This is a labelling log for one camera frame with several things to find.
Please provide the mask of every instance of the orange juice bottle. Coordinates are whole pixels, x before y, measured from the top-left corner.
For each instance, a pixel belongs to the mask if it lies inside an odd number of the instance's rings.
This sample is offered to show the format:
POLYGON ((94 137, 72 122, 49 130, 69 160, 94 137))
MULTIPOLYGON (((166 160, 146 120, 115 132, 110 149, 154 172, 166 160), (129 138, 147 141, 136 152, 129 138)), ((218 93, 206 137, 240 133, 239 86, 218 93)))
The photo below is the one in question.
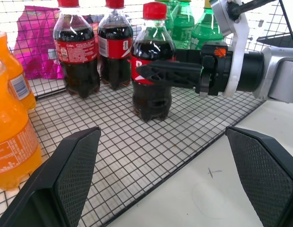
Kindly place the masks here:
POLYGON ((7 47, 7 34, 0 32, 0 61, 5 64, 9 76, 8 89, 27 110, 36 107, 34 94, 25 78, 21 63, 10 53, 7 47))
POLYGON ((21 178, 41 163, 41 148, 27 111, 8 92, 8 74, 0 62, 0 188, 18 187, 21 178))

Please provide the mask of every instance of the cola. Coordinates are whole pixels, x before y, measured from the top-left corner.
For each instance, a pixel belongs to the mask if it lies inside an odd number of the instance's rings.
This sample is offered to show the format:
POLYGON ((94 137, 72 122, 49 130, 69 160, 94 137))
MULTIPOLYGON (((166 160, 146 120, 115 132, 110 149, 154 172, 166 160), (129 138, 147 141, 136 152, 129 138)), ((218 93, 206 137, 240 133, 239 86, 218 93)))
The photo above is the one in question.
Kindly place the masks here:
MULTIPOLYGON (((112 41, 127 41, 133 38, 133 29, 129 26, 112 26, 107 25, 105 27, 98 28, 98 37, 112 40, 112 41)), ((123 49, 129 50, 131 48, 131 42, 127 42, 123 49)), ((103 52, 103 45, 99 44, 100 53, 103 52)), ((107 55, 100 57, 100 74, 104 84, 110 84, 112 89, 116 90, 121 85, 129 85, 131 79, 130 71, 130 52, 123 58, 109 58, 107 55)))
POLYGON ((131 49, 134 112, 145 122, 164 120, 172 104, 170 87, 155 85, 136 72, 136 67, 152 61, 175 59, 175 44, 164 26, 166 12, 166 5, 160 2, 144 4, 145 25, 131 49))
MULTIPOLYGON (((133 44, 132 50, 133 70, 135 66, 148 64, 155 60, 174 60, 175 46, 171 42, 144 40, 133 44)), ((172 104, 170 87, 154 85, 150 81, 135 79, 132 81, 134 112, 145 122, 159 118, 164 120, 172 104)))
POLYGON ((100 87, 95 35, 78 13, 78 0, 59 0, 59 6, 60 17, 53 38, 65 86, 70 94, 87 98, 100 87))
POLYGON ((108 11, 98 27, 100 74, 103 83, 110 84, 116 90, 130 83, 133 29, 123 14, 123 0, 106 0, 106 7, 108 11))

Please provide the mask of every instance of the metal wire rack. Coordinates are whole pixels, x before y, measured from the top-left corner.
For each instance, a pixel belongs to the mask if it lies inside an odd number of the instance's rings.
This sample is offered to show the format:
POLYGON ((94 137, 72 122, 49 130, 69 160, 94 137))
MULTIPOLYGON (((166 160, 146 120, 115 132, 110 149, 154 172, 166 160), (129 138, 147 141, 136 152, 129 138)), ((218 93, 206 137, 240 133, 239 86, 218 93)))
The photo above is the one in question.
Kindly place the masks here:
MULTIPOLYGON (((142 4, 145 2, 148 1, 137 4, 125 0, 125 12, 131 18, 134 35, 143 24, 142 4)), ((105 1, 82 0, 80 4, 86 15, 101 15, 105 1)), ((203 4, 202 0, 192 1, 196 18, 203 12, 203 4)), ((0 1, 0 26, 6 28, 3 30, 8 32, 13 51, 17 51, 13 49, 17 27, 7 25, 16 23, 24 5, 56 7, 57 2, 0 1)), ((261 51, 265 47, 255 41, 263 31, 266 35, 288 32, 279 3, 264 7, 247 13, 251 27, 247 50, 261 51), (264 7, 268 18, 261 14, 264 7)), ((227 43, 231 40, 231 36, 226 38, 227 43)), ((243 92, 233 98, 199 98, 194 91, 173 88, 168 118, 144 123, 133 113, 131 85, 113 91, 101 84, 100 92, 85 100, 64 91, 62 80, 34 79, 30 85, 38 102, 29 117, 42 147, 43 161, 64 137, 96 125, 102 129, 92 184, 79 227, 108 225, 220 138, 226 126, 235 125, 263 103, 243 92)), ((26 179, 14 191, 0 190, 0 216, 25 182, 26 179)))

